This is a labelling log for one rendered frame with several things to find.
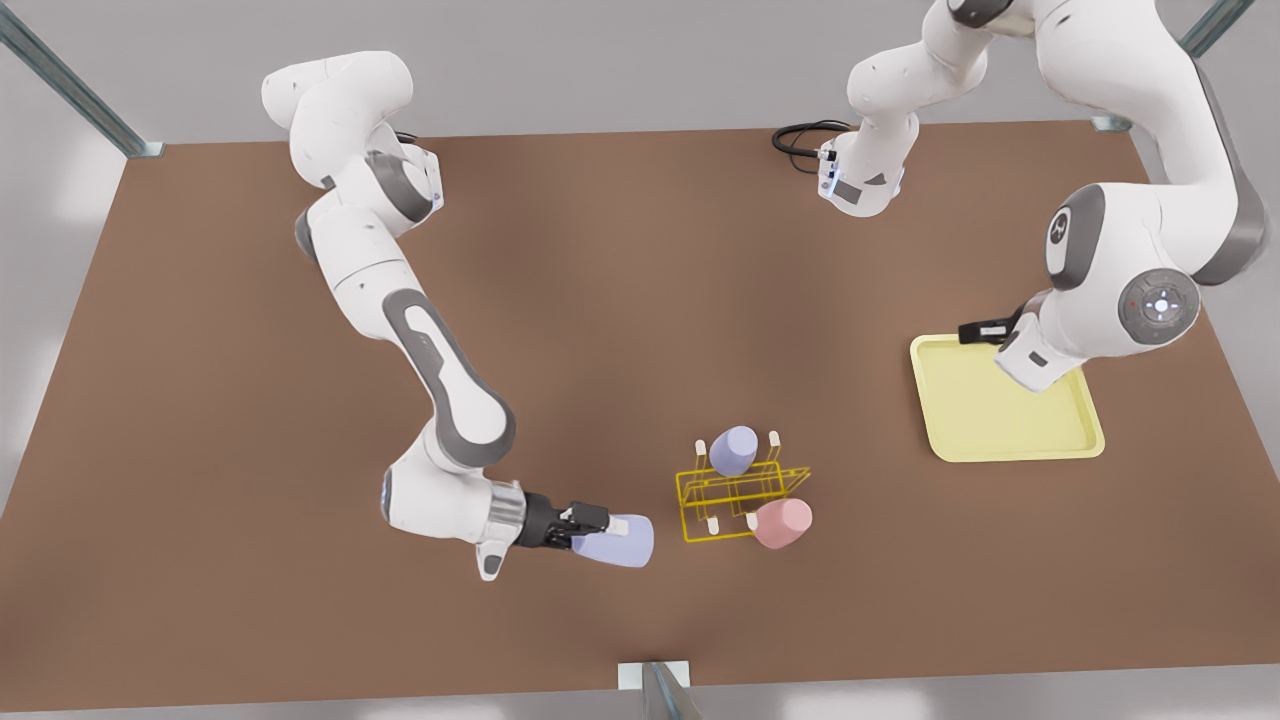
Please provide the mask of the lavender cup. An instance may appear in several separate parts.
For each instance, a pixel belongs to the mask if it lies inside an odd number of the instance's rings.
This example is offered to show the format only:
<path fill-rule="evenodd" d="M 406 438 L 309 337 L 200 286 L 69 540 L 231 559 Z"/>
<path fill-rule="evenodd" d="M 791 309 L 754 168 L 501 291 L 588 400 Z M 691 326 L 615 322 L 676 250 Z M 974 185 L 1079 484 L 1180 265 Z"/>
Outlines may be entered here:
<path fill-rule="evenodd" d="M 654 550 L 654 529 L 649 518 L 625 514 L 630 537 L 605 536 L 603 532 L 572 538 L 571 550 L 581 557 L 621 568 L 644 568 Z"/>
<path fill-rule="evenodd" d="M 710 466 L 722 477 L 741 477 L 756 461 L 759 439 L 750 427 L 732 427 L 721 433 L 708 450 Z"/>

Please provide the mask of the yellow square tray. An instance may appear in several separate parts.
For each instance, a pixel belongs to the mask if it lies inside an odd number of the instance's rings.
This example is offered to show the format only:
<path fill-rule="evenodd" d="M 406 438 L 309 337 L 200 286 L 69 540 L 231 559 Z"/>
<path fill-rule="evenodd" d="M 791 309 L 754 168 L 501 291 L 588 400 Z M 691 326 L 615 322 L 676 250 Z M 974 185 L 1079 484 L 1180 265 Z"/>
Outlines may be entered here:
<path fill-rule="evenodd" d="M 993 345 L 923 334 L 909 355 L 933 452 L 947 462 L 1097 457 L 1105 433 L 1084 373 L 1032 393 L 995 364 Z"/>

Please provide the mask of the pink cup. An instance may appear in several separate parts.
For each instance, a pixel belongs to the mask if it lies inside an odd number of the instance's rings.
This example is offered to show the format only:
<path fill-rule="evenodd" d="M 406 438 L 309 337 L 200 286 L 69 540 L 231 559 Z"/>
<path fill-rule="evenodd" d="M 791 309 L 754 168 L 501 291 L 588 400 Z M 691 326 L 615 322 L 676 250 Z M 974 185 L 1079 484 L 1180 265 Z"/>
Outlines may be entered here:
<path fill-rule="evenodd" d="M 748 514 L 748 525 L 755 539 L 771 550 L 780 550 L 804 536 L 813 524 L 813 511 L 801 498 L 777 498 Z"/>

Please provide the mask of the silver frame post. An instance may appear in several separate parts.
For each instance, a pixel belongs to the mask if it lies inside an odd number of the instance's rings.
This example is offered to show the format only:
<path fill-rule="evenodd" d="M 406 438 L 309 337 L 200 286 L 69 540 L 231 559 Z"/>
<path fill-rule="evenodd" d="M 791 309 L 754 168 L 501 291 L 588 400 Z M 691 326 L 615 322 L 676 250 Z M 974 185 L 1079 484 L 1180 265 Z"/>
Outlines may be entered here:
<path fill-rule="evenodd" d="M 1213 0 L 1199 19 L 1181 36 L 1179 45 L 1193 59 L 1201 59 L 1256 3 L 1256 0 Z M 1092 117 L 1097 132 L 1126 133 L 1133 123 L 1125 117 Z"/>
<path fill-rule="evenodd" d="M 160 158 L 165 143 L 142 138 L 0 0 L 0 44 L 128 159 Z"/>
<path fill-rule="evenodd" d="M 617 665 L 620 691 L 641 692 L 641 720 L 704 720 L 690 694 L 687 660 Z"/>

